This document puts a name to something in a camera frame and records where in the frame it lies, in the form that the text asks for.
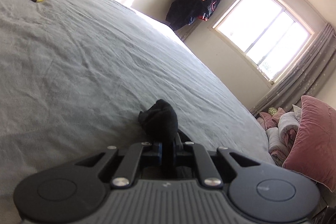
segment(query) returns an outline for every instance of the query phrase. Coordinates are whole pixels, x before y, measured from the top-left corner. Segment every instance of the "gray bedsheet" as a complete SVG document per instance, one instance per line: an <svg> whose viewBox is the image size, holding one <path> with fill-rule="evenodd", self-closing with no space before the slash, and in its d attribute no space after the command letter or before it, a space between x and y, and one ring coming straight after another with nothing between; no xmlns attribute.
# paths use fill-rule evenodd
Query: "gray bedsheet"
<svg viewBox="0 0 336 224"><path fill-rule="evenodd" d="M0 9L0 223L19 222L12 193L24 177L145 140L137 116L159 98L207 149L274 163L255 118L165 25L113 0Z"/></svg>

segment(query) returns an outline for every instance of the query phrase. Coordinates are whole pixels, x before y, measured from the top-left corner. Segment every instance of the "pillow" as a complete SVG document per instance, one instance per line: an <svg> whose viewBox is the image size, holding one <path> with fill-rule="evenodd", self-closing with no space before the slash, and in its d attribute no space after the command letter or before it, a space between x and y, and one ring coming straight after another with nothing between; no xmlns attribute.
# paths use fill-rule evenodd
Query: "pillow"
<svg viewBox="0 0 336 224"><path fill-rule="evenodd" d="M283 163L336 190L336 110L326 103L304 95L302 116L294 146Z"/></svg>
<svg viewBox="0 0 336 224"><path fill-rule="evenodd" d="M274 114L276 114L278 111L277 111L277 109L275 108L275 107L270 107L269 109L268 109L268 114L269 115L271 115L271 116L273 116Z"/></svg>
<svg viewBox="0 0 336 224"><path fill-rule="evenodd" d="M265 121L266 130L271 127L277 127L277 125L272 121L272 116L266 112L259 112L260 117Z"/></svg>
<svg viewBox="0 0 336 224"><path fill-rule="evenodd" d="M265 125L265 121L262 117L258 117L257 121L259 122L259 124L261 125L261 127L266 131L266 125Z"/></svg>
<svg viewBox="0 0 336 224"><path fill-rule="evenodd" d="M277 126L278 123L279 123L279 120L280 120L280 117L285 114L286 112L281 108L279 107L278 108L278 111L276 112L276 114L273 115L272 117L272 121L275 123L275 125Z"/></svg>
<svg viewBox="0 0 336 224"><path fill-rule="evenodd" d="M300 122L302 109L296 105L293 105L293 109L294 109L294 113L295 113L295 117L297 121Z"/></svg>

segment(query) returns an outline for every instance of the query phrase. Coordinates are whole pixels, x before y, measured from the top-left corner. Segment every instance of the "hanging clothes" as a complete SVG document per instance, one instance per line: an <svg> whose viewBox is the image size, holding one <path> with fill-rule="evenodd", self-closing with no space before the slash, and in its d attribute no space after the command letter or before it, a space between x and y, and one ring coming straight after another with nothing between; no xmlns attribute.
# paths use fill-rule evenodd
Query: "hanging clothes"
<svg viewBox="0 0 336 224"><path fill-rule="evenodd" d="M207 21L221 0L175 0L168 11L166 21L174 31L192 24L197 18Z"/></svg>

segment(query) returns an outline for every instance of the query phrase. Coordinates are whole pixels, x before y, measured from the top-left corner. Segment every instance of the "metal screw head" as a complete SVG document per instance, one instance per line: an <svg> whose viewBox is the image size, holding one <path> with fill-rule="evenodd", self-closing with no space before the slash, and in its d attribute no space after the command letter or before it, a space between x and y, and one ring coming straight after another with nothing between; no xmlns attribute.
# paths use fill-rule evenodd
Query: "metal screw head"
<svg viewBox="0 0 336 224"><path fill-rule="evenodd" d="M207 178L204 180L204 184L207 186L218 186L222 183L220 179L217 178Z"/></svg>
<svg viewBox="0 0 336 224"><path fill-rule="evenodd" d="M166 187L166 188L169 187L170 185L171 185L170 182L166 182L166 183L163 183L163 184L162 184L162 186L163 186L163 187Z"/></svg>
<svg viewBox="0 0 336 224"><path fill-rule="evenodd" d="M115 178L114 180L112 180L112 184L115 186L126 186L129 184L129 180L127 178Z"/></svg>

